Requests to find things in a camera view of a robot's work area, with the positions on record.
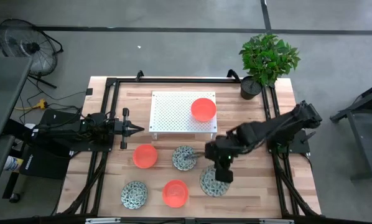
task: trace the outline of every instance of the fan grille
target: fan grille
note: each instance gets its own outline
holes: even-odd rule
[[[49,75],[57,66],[56,49],[52,41],[27,21],[7,19],[2,22],[0,48],[7,57],[30,57],[31,75]]]

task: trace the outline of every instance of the white pegboard shelf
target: white pegboard shelf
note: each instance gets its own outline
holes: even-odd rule
[[[210,133],[213,138],[218,129],[216,115],[207,122],[192,116],[192,103],[199,98],[216,104],[213,91],[153,91],[149,132],[155,139],[163,133]]]

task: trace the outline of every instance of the orange bowl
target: orange bowl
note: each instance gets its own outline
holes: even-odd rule
[[[192,115],[197,121],[209,121],[216,115],[216,105],[207,98],[197,99],[192,104]]]
[[[138,146],[133,154],[135,165],[142,169],[152,167],[156,163],[157,157],[157,150],[149,144]]]
[[[162,199],[171,208],[182,207],[186,203],[187,198],[188,189],[181,180],[171,180],[162,191]]]

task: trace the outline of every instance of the wooden table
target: wooden table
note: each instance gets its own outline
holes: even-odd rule
[[[99,112],[107,77],[91,77],[89,88],[93,94],[84,102],[83,114]],[[152,91],[215,91],[218,118],[218,134],[248,121],[265,121],[263,98],[261,95],[246,101],[240,97],[239,84],[199,84],[199,83],[122,83],[116,114],[122,114],[122,108],[130,110],[129,119],[145,131],[132,135],[128,139],[128,148],[120,150],[121,136],[117,136],[114,148],[109,153],[99,216],[116,217],[210,217],[210,218],[262,218],[281,217],[277,196],[273,163],[270,154],[263,145],[252,153],[236,158],[231,165],[234,181],[223,197],[206,196],[200,188],[201,171],[213,164],[200,158],[190,171],[182,172],[172,165],[172,153],[181,146],[192,146],[203,151],[209,134],[161,134],[158,140],[152,140],[148,132]],[[276,82],[280,112],[286,113],[295,106],[291,81],[280,78]],[[112,90],[108,105],[111,104]],[[272,99],[268,92],[269,106],[274,117]],[[150,169],[139,169],[132,160],[132,154],[140,144],[152,144],[158,150],[158,160]],[[90,152],[81,152],[74,157],[68,167],[60,197],[58,212],[64,211],[75,200],[85,185]],[[320,213],[315,183],[307,160],[298,154],[290,155],[292,176],[296,189],[314,211]],[[182,208],[170,208],[162,200],[164,185],[172,180],[184,181],[189,189],[189,199]],[[140,180],[147,185],[149,198],[146,204],[137,210],[129,210],[121,204],[121,190],[132,180]],[[95,195],[92,189],[90,205]],[[287,207],[291,211],[288,190],[285,190]]]

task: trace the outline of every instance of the potted plant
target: potted plant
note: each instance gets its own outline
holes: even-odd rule
[[[241,81],[241,96],[250,100],[262,91],[265,85],[272,86],[279,75],[298,66],[297,48],[291,47],[276,35],[257,35],[243,44],[240,55],[248,76]]]

